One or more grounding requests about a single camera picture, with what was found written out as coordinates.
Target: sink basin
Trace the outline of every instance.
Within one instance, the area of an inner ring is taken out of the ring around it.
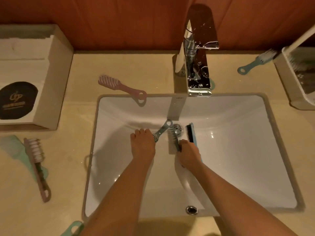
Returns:
[[[141,127],[155,132],[166,119],[183,128],[193,122],[203,162],[265,208],[272,212],[301,208],[297,184],[263,95],[149,95],[144,103],[112,95],[99,100],[84,216],[93,213],[132,160],[130,134]],[[161,135],[147,175],[140,218],[187,215],[187,206],[196,207],[198,216],[217,216],[175,152],[168,134]]]

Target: forearm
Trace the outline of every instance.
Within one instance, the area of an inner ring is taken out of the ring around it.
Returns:
[[[242,191],[200,163],[192,171],[225,224],[237,236],[296,236]]]
[[[110,188],[80,236],[133,235],[151,161],[133,159]]]

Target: chrome faucet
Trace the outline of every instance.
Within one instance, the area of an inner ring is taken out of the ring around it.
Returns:
[[[206,50],[219,48],[211,9],[203,4],[191,5],[184,29],[184,40],[176,57],[175,74],[186,77],[189,96],[210,96]]]

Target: tissue box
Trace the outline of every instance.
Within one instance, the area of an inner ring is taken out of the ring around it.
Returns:
[[[0,25],[0,131],[57,129],[72,57],[57,25]]]

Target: beige countertop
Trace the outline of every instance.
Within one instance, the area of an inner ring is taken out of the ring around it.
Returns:
[[[75,54],[57,131],[0,133],[20,139],[39,138],[48,168],[50,202],[43,203],[28,170],[0,150],[0,234],[2,236],[59,236],[73,221],[81,220],[96,102],[102,94],[122,94],[97,84],[106,73],[147,93],[173,93],[171,53]],[[315,111],[300,111],[289,102],[272,62],[247,75],[237,68],[255,55],[207,55],[214,93],[265,93],[270,101],[282,140],[289,155],[306,210],[277,214],[300,236],[315,232]],[[139,223],[138,235],[220,235],[212,217],[166,218]]]

